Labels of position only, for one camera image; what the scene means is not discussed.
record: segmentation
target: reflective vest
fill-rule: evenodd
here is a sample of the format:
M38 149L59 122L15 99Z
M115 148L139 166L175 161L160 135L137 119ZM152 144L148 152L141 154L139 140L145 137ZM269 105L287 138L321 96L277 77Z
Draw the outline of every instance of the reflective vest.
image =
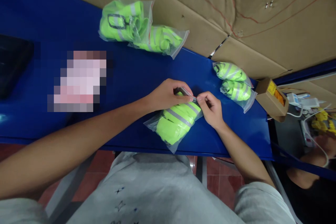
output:
M168 26L152 26L149 43L133 43L140 49L157 53L168 54L173 48L178 48L183 42L183 38L177 35Z
M245 72L235 64L227 62L216 62L213 66L218 78L228 79L230 81L245 81L247 76Z
M103 8L99 32L108 40L141 42L144 39L149 20L144 18L144 4L135 1L124 4L114 0Z
M244 82L225 80L220 91L237 102L248 100L251 97L251 88Z
M193 102L163 110L156 126L156 133L163 141L173 145L188 133L200 111L201 108Z

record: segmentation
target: blue tabletop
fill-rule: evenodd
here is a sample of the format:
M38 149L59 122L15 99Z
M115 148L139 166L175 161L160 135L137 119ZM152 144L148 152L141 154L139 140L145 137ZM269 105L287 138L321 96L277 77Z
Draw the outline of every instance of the blue tabletop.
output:
M22 75L9 100L0 102L0 141L29 143L63 127L68 113L47 111L47 95L66 66L68 50L106 50L112 69L107 71L106 92L100 97L100 109L77 113L76 120L135 101L157 87L166 78L185 81L197 95L211 91L221 99L223 118L262 159L272 159L266 112L255 101L243 113L241 107L220 93L219 80L212 61L182 49L175 60L127 47L125 43L105 42L98 37L101 9L81 0L1 0L0 33L39 41L34 59ZM118 134L105 149L170 153L156 133L143 125L149 114ZM217 133L205 122L196 121L180 143L177 154L228 156Z

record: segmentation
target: small cardboard box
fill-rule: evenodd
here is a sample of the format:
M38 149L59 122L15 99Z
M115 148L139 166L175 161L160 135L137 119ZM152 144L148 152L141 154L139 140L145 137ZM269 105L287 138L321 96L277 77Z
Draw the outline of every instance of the small cardboard box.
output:
M274 96L276 90L283 97L284 106ZM255 91L258 93L255 99L266 110L269 116L282 123L285 120L289 105L288 99L283 92L275 85L271 78L260 81Z

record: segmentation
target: plastic bag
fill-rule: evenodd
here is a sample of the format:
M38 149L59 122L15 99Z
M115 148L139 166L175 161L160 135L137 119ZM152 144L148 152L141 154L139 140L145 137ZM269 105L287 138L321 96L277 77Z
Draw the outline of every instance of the plastic bag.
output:
M251 108L257 93L245 82L224 80L220 91L233 100L244 110L244 114Z
M103 8L99 36L105 41L148 43L154 1L114 0Z
M130 43L130 47L143 49L146 51L157 52L163 55L169 55L175 59L176 55L184 45L189 31L178 31L169 26L152 26L149 42L147 43Z
M191 96L184 88L178 88L176 95ZM144 125L161 137L161 140L166 143L173 154L195 121L203 116L196 98L193 98L192 102L162 110L159 114L144 122Z
M217 74L217 77L222 80L245 82L253 88L250 78L243 69L229 62L214 62L212 67Z

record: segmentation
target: plastic buckle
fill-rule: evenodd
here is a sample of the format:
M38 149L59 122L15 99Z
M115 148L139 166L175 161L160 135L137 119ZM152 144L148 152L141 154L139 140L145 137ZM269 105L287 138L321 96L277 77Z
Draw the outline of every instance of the plastic buckle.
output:
M124 26L114 26L114 25L111 25L109 17L122 18L123 21L124 21ZM118 29L118 30L125 30L126 29L126 25L129 25L129 23L126 22L125 16L120 15L120 14L108 14L107 15L107 21L108 21L109 25L112 28Z

